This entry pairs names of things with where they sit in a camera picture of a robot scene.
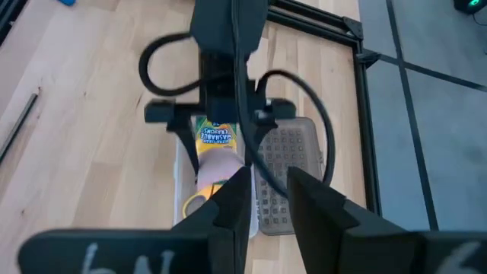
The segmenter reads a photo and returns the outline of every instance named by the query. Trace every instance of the black cable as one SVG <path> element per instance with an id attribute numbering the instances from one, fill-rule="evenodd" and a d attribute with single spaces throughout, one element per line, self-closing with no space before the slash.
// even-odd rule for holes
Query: black cable
<path id="1" fill-rule="evenodd" d="M 286 188 L 284 187 L 283 183 L 280 183 L 278 179 L 274 177 L 272 172 L 268 169 L 266 166 L 266 163 L 262 159 L 262 157 L 259 156 L 259 153 L 257 151 L 257 147 L 254 144 L 253 140 L 249 136 L 251 134 L 251 126 L 250 126 L 250 119 L 248 117 L 247 113 L 247 95 L 244 93 L 247 89 L 245 88 L 245 81 L 242 81 L 242 79 L 245 77 L 245 69 L 242 65 L 243 63 L 243 56 L 242 53 L 240 52 L 240 35 L 239 35 L 239 29 L 238 29 L 238 6 L 237 6 L 238 0 L 233 0 L 231 2 L 231 22 L 232 22 L 232 30 L 233 30 L 233 38 L 234 38 L 234 74 L 235 74 L 235 92 L 236 92 L 236 102 L 237 102 L 237 114 L 238 114 L 238 122 L 240 124 L 240 130 L 242 132 L 242 137 L 243 141 L 245 142 L 245 146 L 248 148 L 250 156 L 256 165 L 256 167 L 259 169 L 259 172 L 261 173 L 262 177 L 264 180 L 268 182 L 268 184 L 281 196 L 288 197 L 288 192 Z M 333 177 L 333 171 L 335 168 L 335 137 L 333 134 L 333 127 L 331 120 L 328 116 L 328 113 L 326 112 L 326 109 L 321 102 L 321 100 L 318 98 L 316 93 L 313 91 L 313 89 L 308 86 L 302 79 L 300 79 L 298 76 L 293 75 L 289 72 L 282 71 L 282 70 L 273 70 L 269 71 L 264 74 L 263 77 L 259 80 L 259 84 L 257 87 L 257 92 L 262 91 L 263 89 L 266 88 L 267 85 L 267 80 L 270 76 L 272 75 L 281 75 L 286 78 L 289 78 L 292 80 L 294 83 L 298 84 L 303 90 L 308 94 L 310 99 L 313 101 L 315 106 L 318 109 L 318 112 L 321 115 L 321 118 L 323 119 L 323 123 L 325 125 L 326 129 L 326 136 L 328 138 L 327 141 L 327 165 L 325 169 L 325 174 L 323 176 L 323 182 L 326 183 L 327 186 L 330 185 L 332 177 Z"/>
<path id="2" fill-rule="evenodd" d="M 472 14 L 472 17 L 473 17 L 473 20 L 479 25 L 479 26 L 483 26 L 483 27 L 487 27 L 487 24 L 482 24 L 482 23 L 479 23 L 477 21 L 477 18 L 475 17 L 475 14 Z"/>
<path id="3" fill-rule="evenodd" d="M 196 80 L 192 83 L 189 83 L 185 86 L 179 87 L 179 88 L 160 88 L 158 87 L 152 80 L 151 77 L 149 76 L 148 72 L 148 66 L 149 66 L 149 61 L 160 47 L 168 44 L 168 43 L 173 43 L 181 40 L 185 40 L 191 37 L 190 33 L 173 33 L 169 34 L 165 37 L 159 37 L 156 40 L 152 41 L 142 52 L 140 56 L 140 60 L 138 61 L 138 74 L 140 75 L 140 79 L 142 80 L 142 84 L 153 94 L 159 95 L 159 96 L 165 96 L 165 97 L 172 97 L 172 96 L 179 96 L 182 94 L 185 94 L 186 92 L 189 92 L 202 84 L 206 84 L 210 81 L 218 81 L 223 78 L 230 77 L 230 75 L 216 75 L 211 78 L 202 78 L 199 80 Z"/>

